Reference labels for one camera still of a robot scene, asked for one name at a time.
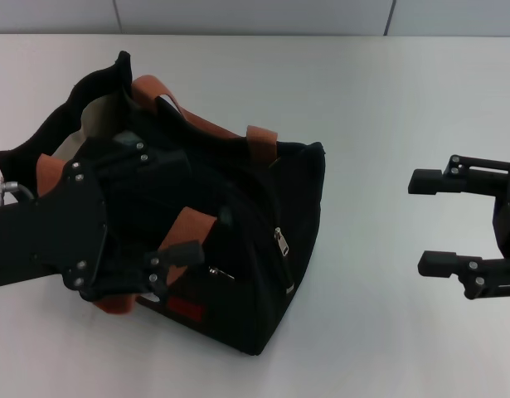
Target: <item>gray wall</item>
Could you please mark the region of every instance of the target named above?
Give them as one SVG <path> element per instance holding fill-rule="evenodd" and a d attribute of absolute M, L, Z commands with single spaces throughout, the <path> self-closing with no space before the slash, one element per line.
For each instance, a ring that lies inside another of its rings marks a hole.
<path fill-rule="evenodd" d="M 392 0 L 0 0 L 0 32 L 383 34 Z M 398 0 L 390 36 L 510 36 L 510 0 Z"/>

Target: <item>red label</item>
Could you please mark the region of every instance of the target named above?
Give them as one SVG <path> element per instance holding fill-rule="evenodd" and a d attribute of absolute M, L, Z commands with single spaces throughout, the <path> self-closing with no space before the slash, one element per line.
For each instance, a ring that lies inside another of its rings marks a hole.
<path fill-rule="evenodd" d="M 202 305 L 190 303 L 183 298 L 168 297 L 166 307 L 174 313 L 190 318 L 192 321 L 201 322 L 203 320 L 204 307 Z"/>

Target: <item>black bag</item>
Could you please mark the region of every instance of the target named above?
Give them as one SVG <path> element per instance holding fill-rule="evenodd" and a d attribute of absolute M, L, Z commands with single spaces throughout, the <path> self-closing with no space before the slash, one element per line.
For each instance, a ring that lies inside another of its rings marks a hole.
<path fill-rule="evenodd" d="M 169 95 L 174 105 L 160 95 Z M 122 253 L 199 240 L 205 263 L 170 267 L 166 302 L 133 292 L 96 304 L 126 313 L 136 299 L 220 342 L 260 354 L 313 251 L 322 145 L 277 143 L 274 133 L 258 128 L 238 137 L 181 108 L 152 76 L 132 87 L 129 54 L 121 52 L 114 66 L 81 80 L 27 142 L 0 152 L 0 168 L 6 181 L 42 195 L 59 179 L 49 181 L 51 167 L 61 175 L 67 161 L 101 163 L 129 147 L 141 151 L 142 163 L 167 156 L 186 162 L 145 180 L 135 173 L 130 182 L 114 177 L 125 169 L 109 170 L 102 189 L 111 238 Z"/>

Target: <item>table surface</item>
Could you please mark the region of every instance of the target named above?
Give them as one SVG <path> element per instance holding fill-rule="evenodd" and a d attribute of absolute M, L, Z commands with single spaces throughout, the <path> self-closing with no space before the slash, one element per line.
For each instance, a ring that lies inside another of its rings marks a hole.
<path fill-rule="evenodd" d="M 61 277 L 0 288 L 0 398 L 510 397 L 510 298 L 424 279 L 423 250 L 497 258 L 488 197 L 407 194 L 451 154 L 510 160 L 510 39 L 0 36 L 0 149 L 132 54 L 192 112 L 327 151 L 306 277 L 259 357 Z"/>

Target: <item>metal zipper pull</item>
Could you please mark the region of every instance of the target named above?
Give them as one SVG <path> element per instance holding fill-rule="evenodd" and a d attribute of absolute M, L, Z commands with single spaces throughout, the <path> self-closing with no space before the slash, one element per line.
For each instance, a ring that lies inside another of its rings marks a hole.
<path fill-rule="evenodd" d="M 218 268 L 209 268 L 208 272 L 210 272 L 211 275 L 223 275 L 229 278 L 230 280 L 235 280 L 235 277 L 232 275 L 229 275 L 227 272 L 223 272 L 221 269 Z"/>
<path fill-rule="evenodd" d="M 282 231 L 279 227 L 276 227 L 274 229 L 274 238 L 279 244 L 280 252 L 282 253 L 282 256 L 285 257 L 289 253 L 289 246 L 288 242 L 286 242 L 286 239 L 284 238 L 284 235 L 282 235 Z"/>

